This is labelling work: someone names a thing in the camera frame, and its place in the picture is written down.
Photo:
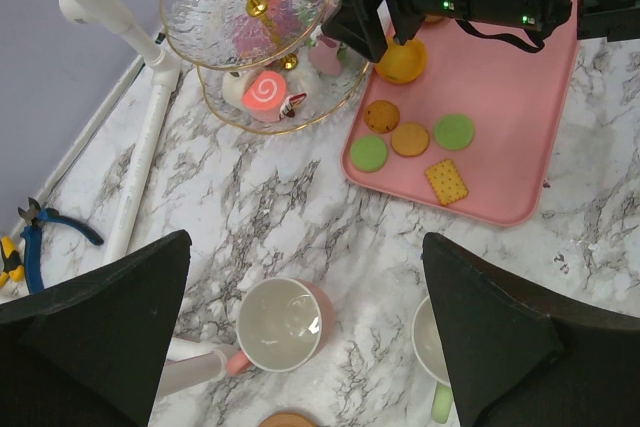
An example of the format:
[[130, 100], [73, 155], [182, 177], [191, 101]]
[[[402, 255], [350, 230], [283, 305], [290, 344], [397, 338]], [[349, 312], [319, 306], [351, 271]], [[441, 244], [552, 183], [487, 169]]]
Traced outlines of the toy green cake slice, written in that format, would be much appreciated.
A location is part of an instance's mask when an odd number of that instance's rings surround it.
[[305, 24], [310, 23], [322, 7], [324, 0], [299, 0], [298, 19]]

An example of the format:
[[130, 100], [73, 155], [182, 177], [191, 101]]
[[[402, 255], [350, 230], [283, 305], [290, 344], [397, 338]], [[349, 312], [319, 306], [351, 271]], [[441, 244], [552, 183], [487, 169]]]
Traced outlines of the pink serving tray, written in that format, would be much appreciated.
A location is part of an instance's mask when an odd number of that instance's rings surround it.
[[[434, 207], [441, 204], [425, 171], [453, 161], [469, 190], [448, 205], [450, 212], [499, 226], [518, 225], [535, 212], [546, 177], [578, 52], [575, 16], [556, 28], [537, 54], [466, 34], [453, 20], [423, 26], [425, 72], [406, 85], [372, 74], [347, 135], [341, 164], [353, 183]], [[469, 146], [457, 151], [432, 142], [415, 157], [388, 152], [373, 173], [359, 171], [350, 149], [370, 134], [363, 120], [373, 101], [395, 104], [403, 122], [432, 130], [447, 114], [464, 114], [474, 124]]]

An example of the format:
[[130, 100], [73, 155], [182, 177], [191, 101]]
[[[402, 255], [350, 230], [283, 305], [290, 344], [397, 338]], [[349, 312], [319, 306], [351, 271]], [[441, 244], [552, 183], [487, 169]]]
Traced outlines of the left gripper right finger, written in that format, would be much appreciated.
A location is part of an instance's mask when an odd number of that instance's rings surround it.
[[422, 261], [463, 426], [636, 426], [639, 320], [560, 295], [438, 233]]

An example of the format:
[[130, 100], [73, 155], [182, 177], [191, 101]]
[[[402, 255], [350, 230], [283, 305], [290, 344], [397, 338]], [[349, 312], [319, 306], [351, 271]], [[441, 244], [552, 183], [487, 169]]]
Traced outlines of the three-tier glass dessert stand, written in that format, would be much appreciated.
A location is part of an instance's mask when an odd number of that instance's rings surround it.
[[159, 0], [166, 42], [197, 69], [223, 122], [258, 135], [301, 130], [356, 93], [368, 63], [321, 32], [339, 0]]

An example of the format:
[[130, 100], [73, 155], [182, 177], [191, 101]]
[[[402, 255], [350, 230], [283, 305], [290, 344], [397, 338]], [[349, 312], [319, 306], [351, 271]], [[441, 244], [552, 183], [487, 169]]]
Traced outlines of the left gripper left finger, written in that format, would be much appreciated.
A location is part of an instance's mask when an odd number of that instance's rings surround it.
[[145, 426], [179, 314], [191, 238], [170, 233], [1, 306], [4, 426]]

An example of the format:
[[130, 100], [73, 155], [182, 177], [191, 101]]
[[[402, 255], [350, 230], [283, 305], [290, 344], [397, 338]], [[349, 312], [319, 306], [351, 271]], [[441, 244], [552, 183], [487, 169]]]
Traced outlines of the toy white roll cake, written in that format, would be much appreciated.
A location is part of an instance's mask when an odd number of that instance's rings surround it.
[[249, 77], [242, 72], [226, 72], [222, 78], [223, 99], [234, 108], [244, 111], [242, 98], [247, 90]]

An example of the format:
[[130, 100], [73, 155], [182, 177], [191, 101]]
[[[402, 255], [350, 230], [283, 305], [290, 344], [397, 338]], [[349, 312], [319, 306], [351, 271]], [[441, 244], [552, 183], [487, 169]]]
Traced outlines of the toy strawberry cake slice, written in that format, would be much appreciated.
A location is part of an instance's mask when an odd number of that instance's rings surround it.
[[306, 93], [287, 95], [278, 109], [279, 119], [294, 118], [295, 109], [306, 100]]

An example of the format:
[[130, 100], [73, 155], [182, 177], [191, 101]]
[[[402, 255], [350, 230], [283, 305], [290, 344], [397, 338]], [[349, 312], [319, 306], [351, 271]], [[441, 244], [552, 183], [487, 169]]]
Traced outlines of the toy pink strawberry swirl roll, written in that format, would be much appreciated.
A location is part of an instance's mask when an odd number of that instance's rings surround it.
[[241, 58], [285, 45], [300, 27], [292, 0], [265, 0], [267, 11], [235, 19], [233, 43]]

